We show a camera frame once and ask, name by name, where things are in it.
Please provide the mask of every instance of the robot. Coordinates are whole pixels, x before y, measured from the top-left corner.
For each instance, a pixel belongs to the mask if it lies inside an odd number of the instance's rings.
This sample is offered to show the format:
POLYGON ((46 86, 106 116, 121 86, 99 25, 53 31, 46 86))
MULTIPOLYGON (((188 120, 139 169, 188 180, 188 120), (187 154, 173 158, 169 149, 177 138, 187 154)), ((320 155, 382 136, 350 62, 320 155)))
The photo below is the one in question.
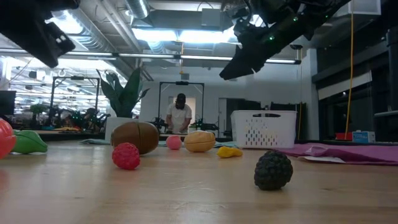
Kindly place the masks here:
MULTIPOLYGON (((310 40, 324 24, 350 0, 243 0, 246 7, 233 16, 234 34, 242 44, 220 73, 225 80, 258 72, 267 59, 304 35, 310 40), (249 23, 258 14, 265 27, 249 23)), ((75 48, 54 24, 44 20, 51 11, 76 9, 80 0, 1 0, 0 32, 53 68, 58 57, 75 48)))

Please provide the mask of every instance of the pink mat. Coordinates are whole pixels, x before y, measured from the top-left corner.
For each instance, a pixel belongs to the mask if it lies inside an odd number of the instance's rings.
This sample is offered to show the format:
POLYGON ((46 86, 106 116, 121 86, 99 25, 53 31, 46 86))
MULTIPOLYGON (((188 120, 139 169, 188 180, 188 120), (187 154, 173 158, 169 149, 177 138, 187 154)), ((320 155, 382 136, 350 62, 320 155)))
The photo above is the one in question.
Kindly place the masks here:
POLYGON ((398 146, 332 146, 296 144, 293 149, 276 149, 288 156, 337 157, 347 164, 398 166, 398 146))

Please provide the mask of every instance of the man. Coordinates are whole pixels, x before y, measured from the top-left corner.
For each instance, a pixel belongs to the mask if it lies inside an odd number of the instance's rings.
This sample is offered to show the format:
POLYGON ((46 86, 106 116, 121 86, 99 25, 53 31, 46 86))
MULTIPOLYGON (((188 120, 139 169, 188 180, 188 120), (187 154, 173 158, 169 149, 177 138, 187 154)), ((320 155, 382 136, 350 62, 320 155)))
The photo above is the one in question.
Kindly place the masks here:
POLYGON ((192 110, 185 104, 185 95, 178 94, 175 103, 167 108, 166 123, 169 125, 169 131, 173 133, 187 133, 192 119, 192 110))

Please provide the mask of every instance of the plastic basket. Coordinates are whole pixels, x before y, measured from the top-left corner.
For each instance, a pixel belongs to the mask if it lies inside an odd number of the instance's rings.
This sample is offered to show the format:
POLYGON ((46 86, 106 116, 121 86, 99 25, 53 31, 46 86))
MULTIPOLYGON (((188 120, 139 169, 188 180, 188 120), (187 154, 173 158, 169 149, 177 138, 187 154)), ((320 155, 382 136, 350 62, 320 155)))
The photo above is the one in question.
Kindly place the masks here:
POLYGON ((240 148, 294 147, 296 111, 234 111, 233 141, 240 148))

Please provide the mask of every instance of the black cap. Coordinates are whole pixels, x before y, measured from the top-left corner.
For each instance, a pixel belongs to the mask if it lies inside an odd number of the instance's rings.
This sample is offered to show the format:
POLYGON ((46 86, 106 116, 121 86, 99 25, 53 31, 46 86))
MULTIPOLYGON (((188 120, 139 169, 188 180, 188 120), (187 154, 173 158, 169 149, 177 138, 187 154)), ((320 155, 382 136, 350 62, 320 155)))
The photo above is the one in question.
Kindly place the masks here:
POLYGON ((180 93, 177 95, 176 103, 185 103, 185 94, 180 93))

